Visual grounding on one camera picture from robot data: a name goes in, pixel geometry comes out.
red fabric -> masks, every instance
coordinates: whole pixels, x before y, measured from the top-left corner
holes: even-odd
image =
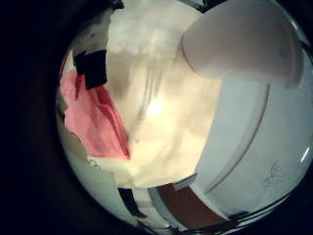
[[[65,125],[93,157],[130,159],[122,120],[104,86],[86,90],[85,76],[65,73],[60,91],[67,103]]]

dark background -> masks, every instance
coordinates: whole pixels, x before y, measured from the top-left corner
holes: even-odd
[[[211,6],[222,1],[211,1]],[[312,1],[279,1],[313,42]],[[139,234],[107,214],[64,157],[54,113],[59,67],[101,0],[1,1],[0,234]],[[238,234],[313,234],[312,167],[290,198]]]

white cloth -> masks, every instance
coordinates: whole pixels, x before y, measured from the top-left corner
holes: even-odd
[[[221,80],[197,75],[181,49],[201,15],[175,0],[125,0],[111,16],[106,85],[129,136],[131,160],[94,158],[125,188],[146,188],[194,173]]]

pink fabric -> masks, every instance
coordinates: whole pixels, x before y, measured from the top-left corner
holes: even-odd
[[[65,125],[93,157],[130,159],[122,120],[104,86],[86,90],[85,76],[65,73],[60,90],[67,103]]]

brown object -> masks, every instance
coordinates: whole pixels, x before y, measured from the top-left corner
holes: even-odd
[[[157,190],[174,217],[189,229],[228,221],[210,210],[190,187],[175,191],[171,184],[166,184]]]

